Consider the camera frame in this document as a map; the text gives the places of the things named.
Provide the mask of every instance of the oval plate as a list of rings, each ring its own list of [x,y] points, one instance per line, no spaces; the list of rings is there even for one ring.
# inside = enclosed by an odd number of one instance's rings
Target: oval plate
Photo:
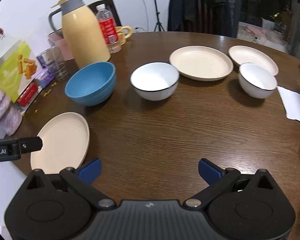
[[[223,79],[233,70],[233,62],[226,54],[204,46],[177,49],[170,55],[170,63],[183,76],[199,81]]]
[[[273,76],[279,73],[273,59],[260,50],[247,46],[233,46],[229,49],[229,56],[238,66],[243,63],[254,63],[268,70]]]
[[[78,168],[88,150],[89,126],[77,113],[63,113],[52,118],[40,130],[42,149],[31,153],[31,168],[46,174],[59,173],[66,167]]]

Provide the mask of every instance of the brown table top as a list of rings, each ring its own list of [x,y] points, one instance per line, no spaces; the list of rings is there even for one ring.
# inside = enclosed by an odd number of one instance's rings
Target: brown table top
[[[137,67],[169,62],[175,49],[189,45],[208,46],[226,54],[234,45],[259,49],[279,66],[279,86],[300,92],[300,60],[277,50],[201,33],[136,33],[111,57],[117,83],[106,102],[80,106],[64,94],[68,79],[58,82],[47,97],[42,96],[44,92],[37,97],[13,137],[36,136],[58,114],[82,114],[90,127],[86,160],[98,157],[103,165],[93,186],[117,202],[183,202],[207,186],[197,169],[204,157],[242,173],[267,169],[296,212],[290,239],[300,239],[300,122],[286,118],[277,91],[266,100],[249,97],[240,88],[236,67],[216,82],[181,76],[176,92],[159,102],[143,100],[131,87],[130,75]],[[67,65],[71,73],[77,70],[74,61]],[[25,174],[31,171],[30,155],[14,163]]]

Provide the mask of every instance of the barcode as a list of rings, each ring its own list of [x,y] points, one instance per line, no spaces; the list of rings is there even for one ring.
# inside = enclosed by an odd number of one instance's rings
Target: barcode
[[[109,38],[109,42],[110,42],[110,43],[116,42],[115,35],[111,35],[111,36],[109,36],[108,38]]]

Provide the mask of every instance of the white bottle cap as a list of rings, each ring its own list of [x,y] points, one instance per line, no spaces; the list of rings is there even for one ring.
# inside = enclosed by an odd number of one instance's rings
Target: white bottle cap
[[[97,6],[97,10],[100,11],[100,10],[104,9],[105,7],[106,7],[105,4],[100,4]]]

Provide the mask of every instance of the tripod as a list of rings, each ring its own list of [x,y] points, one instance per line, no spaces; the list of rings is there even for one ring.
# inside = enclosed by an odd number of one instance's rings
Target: tripod
[[[158,27],[159,32],[161,32],[161,30],[165,31],[163,26],[162,26],[162,23],[160,22],[160,19],[159,19],[160,12],[158,12],[157,0],[154,0],[154,6],[155,6],[156,15],[157,15],[157,23],[155,25],[154,32],[157,29],[157,27]]]

